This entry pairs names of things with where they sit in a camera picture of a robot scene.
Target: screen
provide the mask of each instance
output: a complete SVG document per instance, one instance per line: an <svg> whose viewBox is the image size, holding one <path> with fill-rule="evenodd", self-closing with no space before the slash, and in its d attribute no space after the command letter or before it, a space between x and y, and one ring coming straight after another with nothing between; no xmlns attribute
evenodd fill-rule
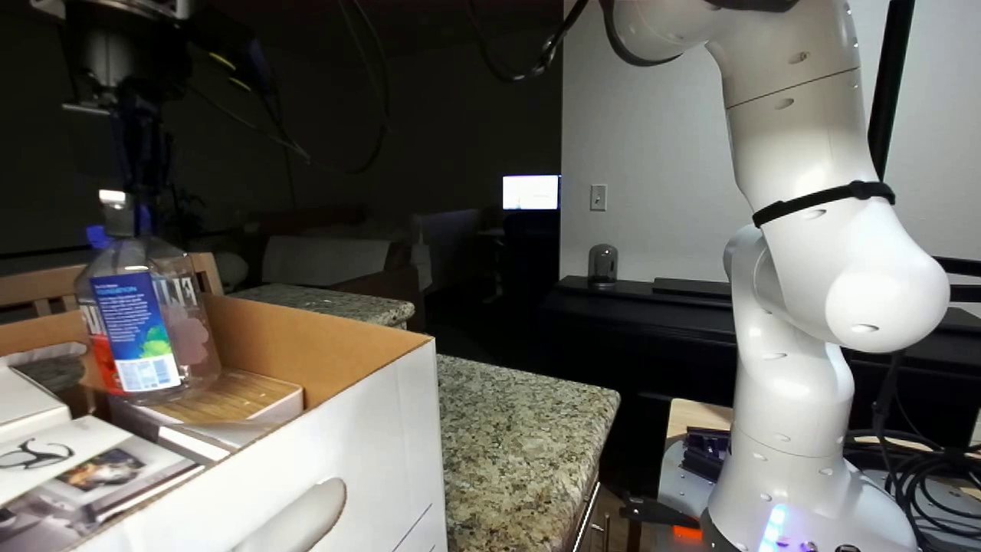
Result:
<svg viewBox="0 0 981 552"><path fill-rule="evenodd" d="M557 211L557 175L503 175L503 211Z"/></svg>

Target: light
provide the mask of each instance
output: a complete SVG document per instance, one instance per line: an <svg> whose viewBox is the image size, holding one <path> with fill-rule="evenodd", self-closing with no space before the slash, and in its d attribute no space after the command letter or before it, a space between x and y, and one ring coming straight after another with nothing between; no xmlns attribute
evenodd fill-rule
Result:
<svg viewBox="0 0 981 552"><path fill-rule="evenodd" d="M674 526L671 526L671 538L674 538L674 541L701 541L706 533L701 533L701 526L674 524Z"/></svg>
<svg viewBox="0 0 981 552"><path fill-rule="evenodd" d="M768 514L765 538L757 552L778 552L778 536L784 533L787 509L784 502L777 502Z"/></svg>
<svg viewBox="0 0 981 552"><path fill-rule="evenodd" d="M506 211L557 211L557 175L506 175L500 198Z"/></svg>

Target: plastic bottle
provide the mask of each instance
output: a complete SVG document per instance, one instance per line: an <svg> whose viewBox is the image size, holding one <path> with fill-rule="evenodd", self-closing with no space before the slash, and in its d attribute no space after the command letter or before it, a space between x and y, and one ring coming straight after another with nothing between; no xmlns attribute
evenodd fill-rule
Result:
<svg viewBox="0 0 981 552"><path fill-rule="evenodd" d="M207 390L220 373L217 348L196 275L188 254L158 235L138 235L130 192L102 191L111 245L84 271L80 302L91 298L94 325L91 357L97 372L104 343L111 343L114 373L104 373L107 393L142 402L184 397Z"/></svg>
<svg viewBox="0 0 981 552"><path fill-rule="evenodd" d="M85 230L85 240L90 240L94 254L102 254L104 249L114 245L114 240L104 234L102 223L91 223ZM90 278L91 278L91 262L74 282L74 293L78 293L78 302L80 302L80 311L84 311L84 323L85 323L85 332L90 332L90 355L91 355L91 365L94 365L94 373L97 373L102 387L107 393L124 393L124 383L120 383L120 373L117 373L117 365L114 365L111 336L104 334L104 325L102 325Z"/></svg>

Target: granite countertop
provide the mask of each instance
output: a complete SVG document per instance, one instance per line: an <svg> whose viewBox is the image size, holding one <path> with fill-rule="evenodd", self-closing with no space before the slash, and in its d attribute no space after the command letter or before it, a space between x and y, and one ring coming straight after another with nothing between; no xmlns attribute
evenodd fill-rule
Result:
<svg viewBox="0 0 981 552"><path fill-rule="evenodd" d="M300 287L300 284L258 284L243 287L237 298L284 302L298 308L330 311L340 318L362 318L373 325L404 325L415 315L412 299L373 298L373 293L350 293L334 287Z"/></svg>
<svg viewBox="0 0 981 552"><path fill-rule="evenodd" d="M399 325L412 302L265 284L240 298ZM613 390L438 355L451 548L560 548L613 426Z"/></svg>

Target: cable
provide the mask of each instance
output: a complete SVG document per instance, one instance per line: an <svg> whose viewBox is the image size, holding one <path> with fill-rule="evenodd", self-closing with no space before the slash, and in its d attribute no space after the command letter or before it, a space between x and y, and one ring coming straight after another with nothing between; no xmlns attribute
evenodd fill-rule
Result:
<svg viewBox="0 0 981 552"><path fill-rule="evenodd" d="M580 22L580 15L586 13L586 7L588 7L588 0L577 0L577 7L560 17L557 29L542 42L536 64L531 64L527 71L512 71L512 67L506 67L506 61L492 48L492 38L487 38L487 26L481 24L480 0L466 0L466 13L469 13L473 29L477 29L477 38L480 38L481 58L486 58L486 64L492 67L492 73L493 73L496 79L503 79L503 83L531 83L531 79L550 73L550 67L555 64L557 48L560 48L568 29Z"/></svg>
<svg viewBox="0 0 981 552"><path fill-rule="evenodd" d="M269 121L277 126L277 133L284 137L284 141L296 141L284 127L284 114L281 114L281 104L280 104L280 92L269 92L269 94L258 94L258 101L265 104ZM298 182L296 182L296 163L291 163L291 154L281 147L281 172L284 172L284 191L289 191L289 205L298 205Z"/></svg>
<svg viewBox="0 0 981 552"><path fill-rule="evenodd" d="M634 54L623 40L620 40L620 29L618 29L618 17L613 17L613 0L602 0L602 7L605 7L605 26L607 26L607 40L609 40L609 48L623 58L623 61L629 61L629 64L634 64L634 67L655 67L655 64L668 64L668 61L674 61L678 54L671 54L671 58L640 58L640 54Z"/></svg>
<svg viewBox="0 0 981 552"><path fill-rule="evenodd" d="M298 158L304 158L307 165L312 165L311 154L307 154L300 143L281 137L280 133L269 133L268 126L258 126L258 121L251 121L251 119L226 110L225 104L217 104L214 99L210 99L207 92L199 92L196 85L188 85L188 92L190 92L194 99L199 99L207 106L211 106L214 114L220 114L220 117L245 126L248 133L256 133L256 136L280 143L281 149L289 149L289 154L296 154Z"/></svg>
<svg viewBox="0 0 981 552"><path fill-rule="evenodd" d="M376 85L376 94L380 94L380 121L376 121L376 133L373 133L373 141L372 141L372 149L362 163L355 163L355 167L350 167L346 175L362 175L369 172L380 149L385 149L385 141L391 136L391 114L394 114L394 83L391 83L391 64L387 64L387 48L385 48L385 40L376 38L376 26L372 24L364 7L360 0L340 0L340 15L346 22L346 29Z"/></svg>
<svg viewBox="0 0 981 552"><path fill-rule="evenodd" d="M856 428L851 433L851 443L856 453L859 435L874 435L879 443L879 458L886 462L886 493L895 497L895 502L901 506L901 513L910 518L910 526L921 538L921 546L925 548L932 533L947 533L947 536L965 536L965 538L978 538L981 536L981 522L978 513L963 513L955 509L947 502L943 502L932 489L930 489L930 479L935 475L965 475L965 482L978 484L978 469L981 460L973 460L968 449L952 449L932 437L925 437L921 433L921 426L910 420L910 415L901 403L899 395L899 365L901 365L901 351L893 355L886 378L884 378L884 390L874 402L874 426L871 428ZM886 418L888 418L888 403L899 408L899 415L904 418L904 424L910 426L910 433L899 433L899 428L886 428ZM888 437L904 437L908 443L924 443L924 449L918 447L901 447Z"/></svg>

